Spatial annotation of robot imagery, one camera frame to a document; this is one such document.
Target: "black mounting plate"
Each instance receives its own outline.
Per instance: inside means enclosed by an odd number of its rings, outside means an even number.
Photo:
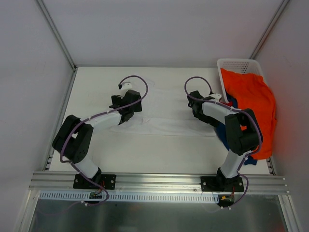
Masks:
[[[216,185],[216,176],[201,176],[201,188],[202,192],[243,192],[245,189],[243,187],[242,178],[239,176],[234,182],[229,183],[224,186],[224,190],[219,190],[214,188]]]
[[[99,185],[100,184],[102,184],[106,190],[115,190],[116,175],[101,174]],[[80,174],[75,175],[73,188],[74,189],[98,189],[97,186],[89,183]]]

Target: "white plastic basket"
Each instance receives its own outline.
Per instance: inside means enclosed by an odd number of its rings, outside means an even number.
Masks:
[[[233,71],[235,73],[241,73],[241,74],[254,73],[256,75],[262,76],[264,79],[261,66],[254,59],[230,59],[230,58],[219,59],[217,61],[217,66],[218,66],[218,71],[219,71],[219,76],[220,76],[223,98],[226,103],[228,103],[228,100],[226,97],[225,87],[224,87],[224,83],[222,79],[221,68],[224,68],[228,71]]]

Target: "red-orange fabric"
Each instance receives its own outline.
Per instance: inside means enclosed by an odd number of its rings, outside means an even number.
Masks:
[[[236,98],[239,109],[250,108],[263,135],[261,150],[253,155],[256,160],[267,159],[272,154],[277,120],[276,100],[271,89],[264,83],[262,76],[253,73],[239,74],[221,68],[226,91]]]

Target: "dark blue fabric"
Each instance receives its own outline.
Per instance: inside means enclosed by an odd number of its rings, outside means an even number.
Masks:
[[[233,107],[237,108],[238,107],[237,100],[233,98],[231,95],[229,95],[227,92],[226,92],[226,96],[227,96],[228,101],[233,103]],[[217,132],[219,139],[224,144],[224,146],[227,148],[227,150],[229,150],[230,147],[228,146],[227,139],[226,139],[225,125],[223,123],[219,123],[219,125],[216,127],[216,132]],[[245,161],[244,165],[248,165],[248,164],[256,165],[256,163],[257,163],[257,160],[253,159],[252,156],[248,156],[248,159]]]

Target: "white wall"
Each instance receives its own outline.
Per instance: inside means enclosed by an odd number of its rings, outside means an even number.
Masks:
[[[0,231],[46,158],[71,69],[34,0],[0,1]]]
[[[274,157],[304,231],[309,231],[308,9],[308,0],[292,0],[257,58],[277,100]]]
[[[45,0],[77,65],[216,67],[248,58],[281,0]]]

